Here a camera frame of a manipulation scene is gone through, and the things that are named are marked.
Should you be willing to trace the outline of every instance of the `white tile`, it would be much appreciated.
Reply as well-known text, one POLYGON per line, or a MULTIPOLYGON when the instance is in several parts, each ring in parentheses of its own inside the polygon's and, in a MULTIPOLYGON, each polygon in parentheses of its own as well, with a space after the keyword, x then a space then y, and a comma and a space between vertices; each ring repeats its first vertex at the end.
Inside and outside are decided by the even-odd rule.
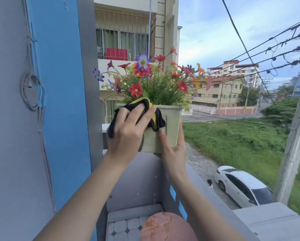
POLYGON ((128 232, 128 241, 139 241, 141 231, 139 229, 133 229, 128 232))
POLYGON ((108 224, 108 235, 112 234, 113 231, 114 231, 114 223, 111 222, 108 224))
POLYGON ((128 229, 130 230, 137 229, 140 226, 139 218, 129 219, 127 223, 128 223, 128 229))
POLYGON ((107 236, 107 240, 106 240, 106 241, 113 241, 113 240, 114 240, 114 238, 113 238, 112 235, 108 235, 108 236, 107 236))
POLYGON ((114 241, 128 241, 128 234, 126 232, 117 233, 114 236, 114 241))
POLYGON ((139 222, 140 222, 140 225, 143 227, 143 225, 145 224, 145 222, 147 221, 147 219, 149 218, 150 216, 146 216, 146 217, 139 217, 139 222))
POLYGON ((127 221, 116 221, 114 223, 114 230, 116 233, 124 232, 127 229, 127 221))

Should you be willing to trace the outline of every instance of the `black and yellow cloth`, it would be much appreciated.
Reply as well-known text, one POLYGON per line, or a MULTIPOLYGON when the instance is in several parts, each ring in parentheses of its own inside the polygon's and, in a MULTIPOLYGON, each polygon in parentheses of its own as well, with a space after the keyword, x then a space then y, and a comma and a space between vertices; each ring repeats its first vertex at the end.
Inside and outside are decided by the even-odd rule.
MULTIPOLYGON (((148 98, 140 98, 140 99, 137 99, 137 100, 131 102, 130 104, 126 104, 124 106, 129 111, 132 111, 137 105, 139 105, 141 103, 144 104, 144 110, 143 110, 141 116, 139 117, 137 123, 139 122, 140 118, 149 110, 149 108, 152 107, 152 103, 150 102, 150 100, 148 98)), ((113 120, 108 128, 108 137, 111 139, 114 138, 114 126, 115 126, 115 123, 117 120, 119 108, 116 109, 114 112, 115 112, 115 114, 114 114, 113 120)), ((152 116, 152 119, 150 120, 147 128, 152 128, 153 131, 158 132, 160 128, 163 128, 165 126, 166 126, 166 122, 161 115, 160 109, 157 108, 156 112, 152 116)))

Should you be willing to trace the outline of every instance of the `hand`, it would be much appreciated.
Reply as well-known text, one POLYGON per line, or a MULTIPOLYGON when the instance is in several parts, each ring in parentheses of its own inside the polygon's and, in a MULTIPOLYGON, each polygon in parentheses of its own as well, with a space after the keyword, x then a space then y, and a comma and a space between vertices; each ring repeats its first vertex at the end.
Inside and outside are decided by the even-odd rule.
POLYGON ((170 147, 164 129, 160 129, 159 138, 162 143, 162 160, 169 180, 174 181, 177 178, 184 178, 187 176, 187 147, 182 130, 182 120, 180 120, 178 140, 175 147, 170 147))
POLYGON ((114 139, 107 138, 106 155, 112 160, 126 166, 136 156, 144 130, 155 113, 156 106, 152 106, 136 124, 143 110, 144 104, 137 105, 131 112, 124 107, 119 110, 114 126, 114 139))

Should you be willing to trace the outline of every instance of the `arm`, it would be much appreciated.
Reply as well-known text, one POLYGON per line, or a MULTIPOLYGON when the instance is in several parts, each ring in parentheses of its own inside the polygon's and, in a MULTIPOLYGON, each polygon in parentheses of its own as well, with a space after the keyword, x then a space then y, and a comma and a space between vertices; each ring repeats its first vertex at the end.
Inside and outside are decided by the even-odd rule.
POLYGON ((182 122, 180 122, 177 146, 169 146, 164 130, 160 130, 159 135, 163 145, 162 159, 168 179, 181 198, 188 213, 188 222, 198 240, 244 240, 189 179, 186 172, 187 147, 182 122))
POLYGON ((121 108, 115 124, 115 138, 108 139, 108 151, 99 166, 61 210, 36 236, 35 241, 90 240, 100 212, 119 177, 136 156, 142 135, 156 108, 144 110, 140 104, 129 111, 121 108))

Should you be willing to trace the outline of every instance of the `person's left hand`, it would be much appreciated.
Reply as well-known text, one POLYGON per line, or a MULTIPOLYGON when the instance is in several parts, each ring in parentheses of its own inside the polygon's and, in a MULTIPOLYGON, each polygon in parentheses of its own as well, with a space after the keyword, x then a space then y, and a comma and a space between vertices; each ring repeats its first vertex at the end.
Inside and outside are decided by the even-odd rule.
POLYGON ((144 104, 139 104, 131 112, 124 107, 119 110, 114 126, 114 138, 107 138, 108 151, 106 155, 113 161, 128 165, 136 156, 144 130, 155 113, 156 106, 152 106, 136 124, 143 110, 144 104))

